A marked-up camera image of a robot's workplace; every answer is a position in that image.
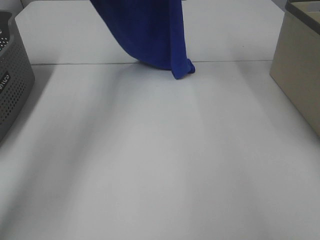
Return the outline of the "blue microfibre towel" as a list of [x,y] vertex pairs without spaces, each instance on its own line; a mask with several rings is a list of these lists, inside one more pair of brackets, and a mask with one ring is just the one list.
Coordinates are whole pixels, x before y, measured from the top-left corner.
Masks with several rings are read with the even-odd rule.
[[196,69],[187,57],[182,1],[93,0],[109,31],[131,57],[179,80]]

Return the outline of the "beige bin with grey rim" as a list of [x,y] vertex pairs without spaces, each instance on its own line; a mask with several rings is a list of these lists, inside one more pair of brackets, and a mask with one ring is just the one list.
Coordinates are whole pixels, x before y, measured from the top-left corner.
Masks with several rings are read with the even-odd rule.
[[320,132],[320,2],[288,0],[270,76]]

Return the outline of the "grey perforated plastic basket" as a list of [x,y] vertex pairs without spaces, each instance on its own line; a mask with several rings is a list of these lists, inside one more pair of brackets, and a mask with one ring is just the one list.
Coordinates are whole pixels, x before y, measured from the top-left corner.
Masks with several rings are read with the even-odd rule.
[[35,82],[15,14],[0,11],[0,139],[24,107]]

